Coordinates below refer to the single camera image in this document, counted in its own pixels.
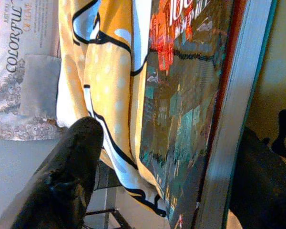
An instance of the white wall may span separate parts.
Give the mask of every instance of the white wall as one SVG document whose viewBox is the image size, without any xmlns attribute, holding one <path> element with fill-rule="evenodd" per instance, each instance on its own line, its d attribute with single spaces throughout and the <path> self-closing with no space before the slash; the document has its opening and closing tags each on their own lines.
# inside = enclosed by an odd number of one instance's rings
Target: white wall
<svg viewBox="0 0 286 229">
<path fill-rule="evenodd" d="M 29 142 L 0 140 L 0 215 L 14 196 L 23 189 L 57 142 L 58 140 Z M 97 190 L 93 193 L 88 210 L 113 208 L 114 202 L 115 189 Z"/>
</svg>

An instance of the patterned pillow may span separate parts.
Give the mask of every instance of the patterned pillow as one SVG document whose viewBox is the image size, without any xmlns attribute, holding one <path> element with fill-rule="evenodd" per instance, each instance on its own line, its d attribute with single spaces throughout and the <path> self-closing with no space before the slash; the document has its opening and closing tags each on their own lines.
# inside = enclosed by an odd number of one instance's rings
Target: patterned pillow
<svg viewBox="0 0 286 229">
<path fill-rule="evenodd" d="M 57 138 L 55 121 L 19 115 L 26 54 L 60 55 L 57 0 L 0 0 L 0 139 Z"/>
</svg>

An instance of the pillow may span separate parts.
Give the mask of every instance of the pillow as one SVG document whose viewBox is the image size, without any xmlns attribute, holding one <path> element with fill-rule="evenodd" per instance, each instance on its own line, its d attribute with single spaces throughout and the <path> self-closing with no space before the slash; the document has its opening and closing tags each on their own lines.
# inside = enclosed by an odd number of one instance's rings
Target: pillow
<svg viewBox="0 0 286 229">
<path fill-rule="evenodd" d="M 56 97 L 61 60 L 29 54 L 21 91 L 20 115 L 56 119 Z"/>
<path fill-rule="evenodd" d="M 20 115 L 26 54 L 60 55 L 58 0 L 0 0 L 0 139 L 57 138 L 55 122 Z"/>
</svg>

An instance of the teal book edge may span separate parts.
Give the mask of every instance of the teal book edge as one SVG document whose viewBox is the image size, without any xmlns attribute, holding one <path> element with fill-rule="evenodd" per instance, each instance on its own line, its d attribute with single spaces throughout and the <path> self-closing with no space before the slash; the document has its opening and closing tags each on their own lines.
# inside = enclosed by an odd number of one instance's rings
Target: teal book edge
<svg viewBox="0 0 286 229">
<path fill-rule="evenodd" d="M 242 136 L 243 136 L 245 124 L 246 124 L 247 117 L 248 117 L 249 110 L 250 110 L 250 105 L 251 105 L 252 100 L 253 100 L 253 95 L 254 95 L 254 92 L 255 92 L 255 88 L 256 88 L 257 81 L 258 81 L 258 77 L 259 77 L 259 74 L 261 72 L 263 62 L 264 62 L 265 52 L 266 52 L 266 48 L 267 48 L 267 44 L 268 44 L 268 38 L 269 38 L 269 34 L 270 34 L 270 31 L 271 31 L 272 23 L 273 23 L 275 12 L 276 12 L 276 5 L 277 5 L 277 0 L 272 0 L 271 7 L 270 7 L 270 12 L 269 12 L 269 15 L 268 15 L 268 20 L 267 20 L 267 25 L 266 25 L 266 28 L 265 28 L 262 48 L 261 48 L 261 52 L 260 52 L 258 63 L 257 63 L 257 68 L 256 68 L 255 77 L 254 77 L 254 82 L 253 82 L 253 86 L 252 86 L 251 93 L 250 93 L 250 96 L 249 96 L 248 105 L 247 105 L 247 109 L 246 109 L 246 112 L 245 112 L 244 122 L 243 122 L 242 129 L 241 129 L 240 136 L 239 136 L 239 141 L 238 141 L 238 145 L 237 145 L 237 151 L 238 151 L 238 148 L 239 148 L 240 140 L 242 139 Z M 232 192 L 232 181 L 233 181 L 234 172 L 235 172 L 236 160 L 237 160 L 237 153 L 235 155 L 235 161 L 234 161 L 233 170 L 232 170 L 232 174 L 231 174 L 231 180 L 230 180 L 230 185 L 229 185 L 229 190 L 228 190 L 228 195 L 227 195 L 227 201 L 226 201 L 226 204 L 225 204 L 225 212 L 224 212 L 224 218 L 223 218 L 223 224 L 222 224 L 222 228 L 223 229 L 226 228 L 227 216 L 228 216 L 228 211 L 229 211 L 229 203 L 230 203 L 231 192 Z"/>
</svg>

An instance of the book cover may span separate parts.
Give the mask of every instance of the book cover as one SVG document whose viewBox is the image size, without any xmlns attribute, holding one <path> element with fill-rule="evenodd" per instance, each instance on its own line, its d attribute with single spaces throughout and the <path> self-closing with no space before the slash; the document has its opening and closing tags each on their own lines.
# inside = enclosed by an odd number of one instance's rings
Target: book cover
<svg viewBox="0 0 286 229">
<path fill-rule="evenodd" d="M 199 208 L 232 0 L 155 0 L 140 160 L 157 180 L 171 228 Z"/>
</svg>

